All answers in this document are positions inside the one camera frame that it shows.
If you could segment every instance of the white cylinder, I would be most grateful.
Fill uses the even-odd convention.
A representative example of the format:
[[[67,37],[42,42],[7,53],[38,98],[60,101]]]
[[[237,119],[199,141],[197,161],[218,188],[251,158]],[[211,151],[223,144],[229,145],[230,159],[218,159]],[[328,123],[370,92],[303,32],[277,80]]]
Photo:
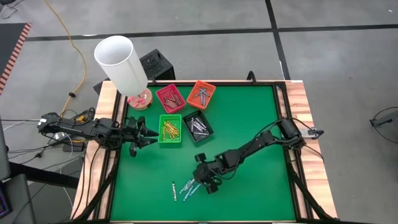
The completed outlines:
[[[127,37],[115,35],[102,40],[94,58],[122,95],[136,96],[147,87],[148,78]]]

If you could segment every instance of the gray floor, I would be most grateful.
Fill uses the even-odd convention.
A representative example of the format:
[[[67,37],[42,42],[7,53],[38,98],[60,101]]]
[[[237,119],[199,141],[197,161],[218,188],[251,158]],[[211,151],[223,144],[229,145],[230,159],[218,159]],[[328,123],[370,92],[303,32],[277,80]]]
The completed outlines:
[[[271,26],[263,0],[50,2],[73,35]],[[396,1],[272,0],[272,6],[278,27],[398,24]],[[65,35],[42,0],[26,0],[17,8],[10,19],[0,22],[32,22],[30,37]],[[315,124],[326,132],[320,144],[338,216],[357,222],[396,223],[397,146],[378,136],[369,119],[397,105],[398,30],[294,32],[281,33],[280,38],[290,76],[304,80]],[[73,110],[96,105],[98,96],[92,86],[105,78],[93,58],[99,41],[75,41],[86,58],[88,79],[70,106]],[[283,79],[271,33],[132,41],[139,55],[159,49],[174,65],[177,79],[239,79],[249,70],[258,79]],[[83,64],[68,41],[26,42],[0,96],[0,114],[5,119],[21,119],[59,112],[82,75]],[[389,127],[382,131],[398,139]],[[46,142],[35,124],[7,130],[6,141],[11,150]],[[23,155],[14,161],[31,157]],[[28,165],[43,168],[68,157],[61,149],[52,149]],[[79,169],[78,163],[71,166]],[[32,184],[33,192],[34,187],[40,186]],[[70,207],[62,192],[52,187],[41,193],[40,203],[34,205],[39,223],[66,217]],[[60,212],[47,205],[54,195],[62,195]]]

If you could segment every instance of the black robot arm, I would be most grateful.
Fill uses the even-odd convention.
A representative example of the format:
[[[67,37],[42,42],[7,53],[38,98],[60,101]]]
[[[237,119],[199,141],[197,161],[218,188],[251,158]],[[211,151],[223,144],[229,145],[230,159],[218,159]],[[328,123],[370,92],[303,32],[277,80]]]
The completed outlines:
[[[284,140],[272,135],[271,129],[274,126],[279,127]],[[232,178],[232,176],[223,177],[225,174],[235,173],[245,158],[273,144],[281,144],[290,148],[301,148],[305,145],[305,141],[293,120],[283,118],[272,123],[270,129],[260,132],[254,139],[239,149],[230,149],[215,155],[213,161],[205,161],[206,156],[204,153],[196,155],[195,160],[200,162],[200,164],[193,172],[193,177],[196,182],[205,185],[208,193],[212,194],[218,190],[218,186],[221,185],[221,179]]]
[[[159,134],[145,126],[145,118],[138,120],[129,118],[127,125],[120,125],[109,118],[88,119],[84,122],[61,118],[57,113],[48,113],[42,116],[37,125],[39,132],[44,136],[47,133],[66,133],[73,136],[95,140],[99,146],[107,149],[118,149],[123,143],[131,142],[130,155],[135,157],[137,149],[157,142],[153,138]]]

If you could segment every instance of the wooden table edge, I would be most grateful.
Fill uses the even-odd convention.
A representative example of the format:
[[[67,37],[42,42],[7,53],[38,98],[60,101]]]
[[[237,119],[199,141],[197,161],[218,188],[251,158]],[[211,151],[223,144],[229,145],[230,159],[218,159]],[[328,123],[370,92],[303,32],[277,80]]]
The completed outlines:
[[[195,83],[197,80],[159,80],[156,83]],[[251,83],[252,80],[201,80],[204,82],[212,82],[212,83]],[[310,107],[308,104],[307,94],[305,92],[304,84],[302,80],[257,80],[258,83],[266,83],[266,82],[285,82],[287,87],[287,93],[289,98],[290,110],[292,111],[292,116],[304,121],[309,126],[314,126]],[[99,94],[98,104],[96,109],[96,118],[111,118],[113,115],[113,108],[116,100],[117,90],[111,81],[104,81],[101,89],[101,93]],[[281,94],[279,95],[280,107],[284,108],[284,101],[281,98]],[[118,108],[118,116],[116,118],[117,121],[121,121],[122,111],[124,109],[124,96],[120,97],[119,108]],[[306,139],[307,144],[317,150],[319,153],[320,147],[317,140],[308,140]],[[88,143],[88,147],[86,150],[86,163],[91,162],[92,155],[95,153],[97,148],[97,143],[94,141],[90,141]],[[104,150],[101,150],[100,156],[96,156],[95,163],[93,164],[93,170],[91,171],[91,187],[89,200],[94,196],[99,188],[99,176],[101,175],[103,163],[104,163]],[[110,171],[110,167],[113,164],[114,157],[111,156],[109,158],[109,166],[107,169],[107,174]],[[328,183],[328,178],[326,175],[325,166],[322,160],[316,155],[312,154],[310,151],[306,151],[303,149],[302,151],[302,163],[303,169],[306,177],[306,183],[308,190],[317,200],[317,202],[322,206],[322,208],[331,216],[337,217],[335,205],[333,202],[333,198],[331,196],[330,186]],[[78,189],[76,191],[75,202],[73,204],[72,214],[75,212],[80,195],[81,189],[83,185],[83,171],[85,172],[86,178],[84,181],[85,189],[83,191],[83,199],[81,200],[81,205],[76,212],[75,217],[79,216],[79,214],[84,210],[86,197],[87,197],[87,186],[88,186],[88,174],[89,167],[86,164],[85,169],[82,169],[80,175],[80,181],[78,185]],[[98,218],[105,218],[106,208],[108,206],[108,197],[109,195],[109,187],[107,191],[103,195],[103,199],[100,205],[100,211]],[[306,218],[305,206],[303,202],[303,196],[300,193],[299,189],[297,189],[297,197],[299,201],[300,213],[302,218]]]

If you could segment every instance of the orange striped edge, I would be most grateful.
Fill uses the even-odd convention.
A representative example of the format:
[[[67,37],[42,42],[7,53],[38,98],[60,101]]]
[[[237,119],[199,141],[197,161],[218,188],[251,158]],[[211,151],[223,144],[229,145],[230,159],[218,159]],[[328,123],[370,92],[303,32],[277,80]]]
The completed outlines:
[[[0,77],[0,95],[1,95],[4,87],[6,86],[6,82],[7,82],[8,78],[10,77],[11,70],[17,61],[18,55],[22,50],[22,46],[24,45],[24,42],[25,42],[26,37],[30,31],[31,26],[32,26],[31,23],[27,23],[25,25],[25,27],[23,28],[21,35],[19,36],[19,39],[17,41],[17,44],[14,47],[14,50],[12,51],[10,59],[8,60],[6,68],[4,69],[4,73]]]

